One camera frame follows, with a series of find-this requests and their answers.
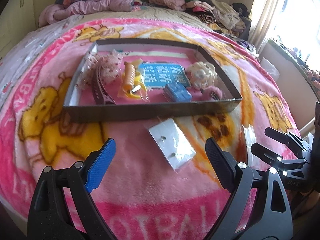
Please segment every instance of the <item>blue gripper pad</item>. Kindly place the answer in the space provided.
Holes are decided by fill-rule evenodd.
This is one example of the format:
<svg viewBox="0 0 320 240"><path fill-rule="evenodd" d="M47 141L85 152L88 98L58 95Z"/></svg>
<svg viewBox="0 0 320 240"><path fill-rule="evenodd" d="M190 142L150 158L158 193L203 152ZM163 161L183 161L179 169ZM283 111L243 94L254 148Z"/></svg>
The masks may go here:
<svg viewBox="0 0 320 240"><path fill-rule="evenodd" d="M84 185L89 193L99 187L113 157L116 154L116 142L110 139L100 149L100 154L88 170L87 183Z"/></svg>

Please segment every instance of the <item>yellow toy in plastic bag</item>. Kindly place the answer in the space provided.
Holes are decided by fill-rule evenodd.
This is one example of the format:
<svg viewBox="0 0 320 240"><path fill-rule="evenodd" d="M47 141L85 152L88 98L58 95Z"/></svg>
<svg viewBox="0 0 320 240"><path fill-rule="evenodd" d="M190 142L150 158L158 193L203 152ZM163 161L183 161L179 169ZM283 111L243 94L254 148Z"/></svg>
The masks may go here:
<svg viewBox="0 0 320 240"><path fill-rule="evenodd" d="M136 70L141 63L142 60L124 63L125 70L122 74L122 83L118 92L119 98L127 97L148 101L147 87L144 84L143 75Z"/></svg>

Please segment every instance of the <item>pink fluffy hair clip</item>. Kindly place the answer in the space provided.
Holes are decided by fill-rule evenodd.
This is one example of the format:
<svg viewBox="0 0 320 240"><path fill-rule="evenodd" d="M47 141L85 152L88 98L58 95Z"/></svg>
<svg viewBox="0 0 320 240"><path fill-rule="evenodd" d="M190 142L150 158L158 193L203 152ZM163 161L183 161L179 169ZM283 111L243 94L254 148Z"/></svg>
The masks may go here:
<svg viewBox="0 0 320 240"><path fill-rule="evenodd" d="M220 88L215 86L210 86L205 90L200 89L202 93L202 100L203 101L218 101L223 98L223 92Z"/></svg>

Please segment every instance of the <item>silver screw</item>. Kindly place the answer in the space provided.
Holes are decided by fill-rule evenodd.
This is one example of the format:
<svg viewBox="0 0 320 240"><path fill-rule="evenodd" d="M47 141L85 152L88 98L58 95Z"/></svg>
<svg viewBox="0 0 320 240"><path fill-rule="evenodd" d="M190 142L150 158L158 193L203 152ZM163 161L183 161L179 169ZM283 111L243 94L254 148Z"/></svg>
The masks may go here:
<svg viewBox="0 0 320 240"><path fill-rule="evenodd" d="M76 162L75 167L76 168L81 168L83 166L83 162Z"/></svg>
<svg viewBox="0 0 320 240"><path fill-rule="evenodd" d="M269 168L269 171L273 174L276 174L277 173L277 170L274 168L274 167L270 167Z"/></svg>
<svg viewBox="0 0 320 240"><path fill-rule="evenodd" d="M238 163L238 167L241 169L245 169L247 167L247 164L245 163Z"/></svg>
<svg viewBox="0 0 320 240"><path fill-rule="evenodd" d="M47 173L47 172L51 171L51 167L46 166L46 167L44 167L43 171Z"/></svg>

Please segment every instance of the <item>bed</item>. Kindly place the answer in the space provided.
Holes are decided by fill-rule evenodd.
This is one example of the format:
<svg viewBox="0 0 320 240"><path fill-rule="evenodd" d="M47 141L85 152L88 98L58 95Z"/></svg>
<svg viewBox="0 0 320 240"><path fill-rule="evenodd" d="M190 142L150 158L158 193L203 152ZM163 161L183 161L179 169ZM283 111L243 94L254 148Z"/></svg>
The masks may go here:
<svg viewBox="0 0 320 240"><path fill-rule="evenodd" d="M99 32L101 28L108 31ZM174 119L196 151L178 173L146 129L157 120L79 125L63 118L71 77L92 42L129 37L204 47L242 95L231 113ZM285 159L294 158L285 146L264 135L266 127L299 134L273 79L241 46L184 12L146 8L70 17L30 33L0 64L4 77L0 82L0 197L25 221L42 169L66 168L84 160L109 137L115 139L117 152L92 198L119 239L193 240L206 235L229 196L206 158L204 143L209 137L237 161L247 162L242 126L251 125L259 143ZM268 168L254 157L250 164ZM83 230L70 192L65 194L75 225ZM239 228L245 227L253 200L254 192Z"/></svg>

